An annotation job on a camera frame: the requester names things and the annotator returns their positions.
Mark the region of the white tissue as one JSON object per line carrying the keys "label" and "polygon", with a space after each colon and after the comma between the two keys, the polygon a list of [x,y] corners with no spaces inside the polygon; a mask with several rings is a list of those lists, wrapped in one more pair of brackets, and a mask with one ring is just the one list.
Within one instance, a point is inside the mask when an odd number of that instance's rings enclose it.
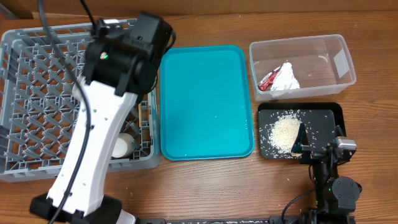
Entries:
{"label": "white tissue", "polygon": [[294,76],[292,64],[285,62],[274,78],[271,91],[299,89],[300,84]]}

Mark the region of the red snack wrapper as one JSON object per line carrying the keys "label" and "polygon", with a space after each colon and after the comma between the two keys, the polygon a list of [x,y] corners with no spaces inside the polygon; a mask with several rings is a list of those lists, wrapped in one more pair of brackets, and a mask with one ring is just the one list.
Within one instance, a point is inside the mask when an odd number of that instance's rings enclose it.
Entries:
{"label": "red snack wrapper", "polygon": [[257,83],[257,87],[261,91],[265,91],[267,87],[273,84],[275,77],[279,73],[281,66],[275,68],[273,71],[269,72],[260,82]]}

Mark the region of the wooden chopstick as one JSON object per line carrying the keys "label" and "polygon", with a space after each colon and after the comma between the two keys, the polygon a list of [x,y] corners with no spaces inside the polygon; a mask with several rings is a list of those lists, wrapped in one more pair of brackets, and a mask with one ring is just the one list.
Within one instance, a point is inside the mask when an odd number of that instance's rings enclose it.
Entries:
{"label": "wooden chopstick", "polygon": [[141,128],[141,123],[142,123],[142,110],[141,110],[141,103],[138,104],[137,106],[137,111],[138,111],[138,116],[139,116],[139,122],[138,125]]}

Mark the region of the white cup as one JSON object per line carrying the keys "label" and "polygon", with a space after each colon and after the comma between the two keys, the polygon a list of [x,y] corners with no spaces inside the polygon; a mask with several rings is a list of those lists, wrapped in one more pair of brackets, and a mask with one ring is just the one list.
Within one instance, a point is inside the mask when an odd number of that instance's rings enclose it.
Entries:
{"label": "white cup", "polygon": [[127,133],[120,133],[111,156],[114,158],[122,158],[131,155],[135,150],[132,144],[133,139],[134,138]]}

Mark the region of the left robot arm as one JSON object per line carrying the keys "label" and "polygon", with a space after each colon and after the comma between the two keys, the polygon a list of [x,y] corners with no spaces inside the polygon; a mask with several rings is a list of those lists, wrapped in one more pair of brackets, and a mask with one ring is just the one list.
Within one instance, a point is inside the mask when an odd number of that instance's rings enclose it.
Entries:
{"label": "left robot arm", "polygon": [[34,197],[30,212],[53,222],[137,223],[121,201],[104,194],[104,181],[121,127],[158,81],[162,57],[176,39],[162,17],[141,12],[131,30],[116,19],[92,22],[80,110],[62,168],[50,190]]}

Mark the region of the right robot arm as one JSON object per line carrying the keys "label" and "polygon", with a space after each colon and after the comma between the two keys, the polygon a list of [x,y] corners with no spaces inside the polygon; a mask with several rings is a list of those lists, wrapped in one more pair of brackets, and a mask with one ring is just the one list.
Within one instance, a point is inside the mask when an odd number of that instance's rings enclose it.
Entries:
{"label": "right robot arm", "polygon": [[[355,154],[357,144],[346,137],[340,126],[335,127],[335,139],[327,146],[309,146],[307,131],[302,123],[292,146],[292,152],[301,155],[300,163],[308,165],[314,188],[295,197],[282,211],[281,223],[354,223],[351,216],[362,186],[349,177],[338,174],[338,166],[349,162]],[[299,216],[287,218],[287,209],[296,201],[315,193],[316,207],[309,208]]]}

